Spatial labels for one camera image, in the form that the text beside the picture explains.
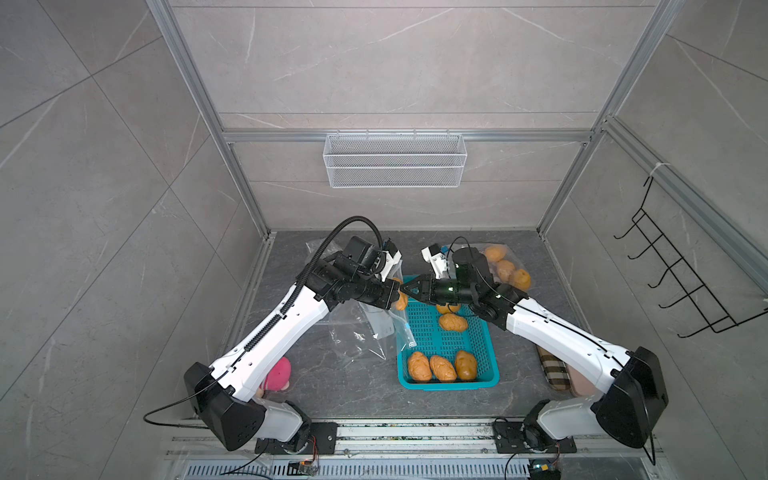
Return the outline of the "clear pink-dotted zipper bag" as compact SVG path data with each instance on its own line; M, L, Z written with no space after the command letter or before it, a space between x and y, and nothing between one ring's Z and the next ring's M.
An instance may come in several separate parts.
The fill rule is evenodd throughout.
M482 296L486 292L509 296L527 292L531 274L505 244L469 244L464 238L442 246L432 260L432 270L440 280L455 281L462 288L473 287Z

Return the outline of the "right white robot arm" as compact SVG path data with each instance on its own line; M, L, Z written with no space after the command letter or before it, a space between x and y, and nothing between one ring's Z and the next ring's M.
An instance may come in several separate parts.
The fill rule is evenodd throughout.
M402 293L425 304L462 304L480 319L542 347L595 387L590 396L539 402L521 426L529 449L545 451L568 437L601 434L630 448L654 448L653 429L669 398L653 352L602 340L524 290L495 281L486 257L474 247L450 256L428 253L432 273L406 281Z

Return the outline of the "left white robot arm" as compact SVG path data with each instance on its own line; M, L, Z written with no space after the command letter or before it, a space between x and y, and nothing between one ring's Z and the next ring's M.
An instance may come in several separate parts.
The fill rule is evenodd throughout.
M356 300L387 310L399 299L393 275L401 256L382 272L342 268L340 258L320 260L303 285L294 284L264 321L211 365L194 363L184 374L193 410L228 451L253 438L303 447L311 420L289 402L256 396L268 373L293 344L338 305Z

